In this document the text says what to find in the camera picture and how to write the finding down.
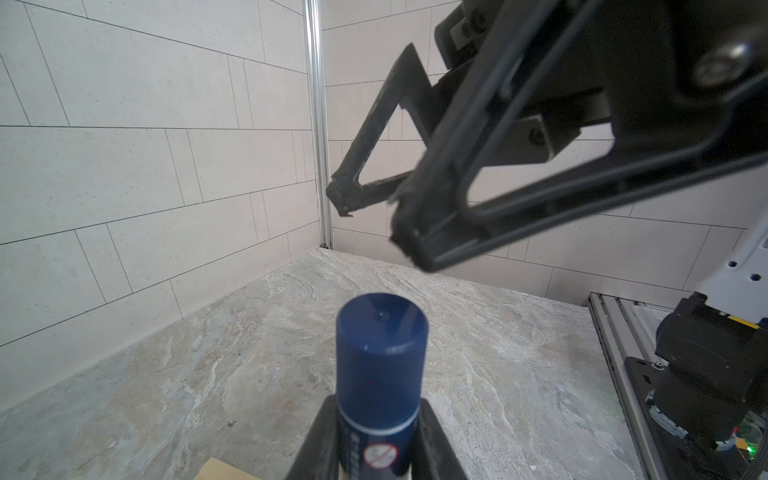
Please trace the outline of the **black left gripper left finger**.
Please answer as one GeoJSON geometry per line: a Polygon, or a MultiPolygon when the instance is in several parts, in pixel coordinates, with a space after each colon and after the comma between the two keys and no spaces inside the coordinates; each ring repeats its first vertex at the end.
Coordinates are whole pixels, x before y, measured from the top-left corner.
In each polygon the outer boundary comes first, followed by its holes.
{"type": "Polygon", "coordinates": [[[339,479],[339,420],[337,399],[323,401],[286,480],[339,479]]]}

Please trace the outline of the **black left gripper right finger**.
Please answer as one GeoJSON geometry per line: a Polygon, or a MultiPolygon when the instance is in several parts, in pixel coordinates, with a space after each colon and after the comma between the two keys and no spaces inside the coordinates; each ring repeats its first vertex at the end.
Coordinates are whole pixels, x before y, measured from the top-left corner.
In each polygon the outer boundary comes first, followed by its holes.
{"type": "Polygon", "coordinates": [[[414,480],[467,480],[430,403],[422,398],[413,440],[414,480]]]}

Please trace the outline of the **yellow paper envelope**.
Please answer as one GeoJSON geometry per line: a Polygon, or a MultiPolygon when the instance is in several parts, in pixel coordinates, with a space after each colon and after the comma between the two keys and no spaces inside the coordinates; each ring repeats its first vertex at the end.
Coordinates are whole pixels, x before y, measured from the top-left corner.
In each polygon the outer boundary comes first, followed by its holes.
{"type": "Polygon", "coordinates": [[[198,471],[194,480],[260,480],[260,478],[211,457],[198,471]]]}

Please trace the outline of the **blue glue stick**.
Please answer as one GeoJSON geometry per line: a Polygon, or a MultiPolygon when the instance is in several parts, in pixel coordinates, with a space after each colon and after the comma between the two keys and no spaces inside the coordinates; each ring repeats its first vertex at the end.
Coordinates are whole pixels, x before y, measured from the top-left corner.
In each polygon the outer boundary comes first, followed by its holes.
{"type": "Polygon", "coordinates": [[[426,315],[390,293],[353,298],[336,318],[341,479],[404,479],[416,435],[426,315]]]}

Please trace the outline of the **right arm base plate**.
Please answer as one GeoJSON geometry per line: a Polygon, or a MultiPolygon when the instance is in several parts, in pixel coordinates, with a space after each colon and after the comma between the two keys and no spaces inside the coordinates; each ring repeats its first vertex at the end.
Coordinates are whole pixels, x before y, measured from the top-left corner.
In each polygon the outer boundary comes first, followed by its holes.
{"type": "Polygon", "coordinates": [[[664,369],[628,357],[622,370],[620,401],[645,479],[742,479],[758,459],[767,416],[749,411],[730,437],[695,437],[658,408],[655,393],[664,369]]]}

